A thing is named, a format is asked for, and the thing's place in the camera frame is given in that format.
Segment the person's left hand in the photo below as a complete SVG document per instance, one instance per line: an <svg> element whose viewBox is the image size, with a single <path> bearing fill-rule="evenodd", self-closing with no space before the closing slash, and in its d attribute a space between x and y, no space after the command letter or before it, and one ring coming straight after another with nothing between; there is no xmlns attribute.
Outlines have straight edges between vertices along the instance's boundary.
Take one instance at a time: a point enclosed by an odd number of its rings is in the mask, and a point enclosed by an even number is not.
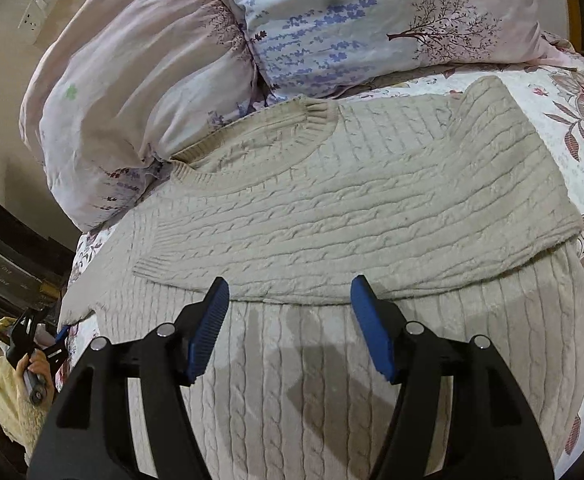
<svg viewBox="0 0 584 480"><path fill-rule="evenodd" d="M39 406L47 410L53 403L55 387L51 376L50 364L41 350L34 349L30 356L23 356L13 370L18 400L28 401L29 396L24 382L25 372L30 372L36 376L40 375L44 378L45 396Z"/></svg>

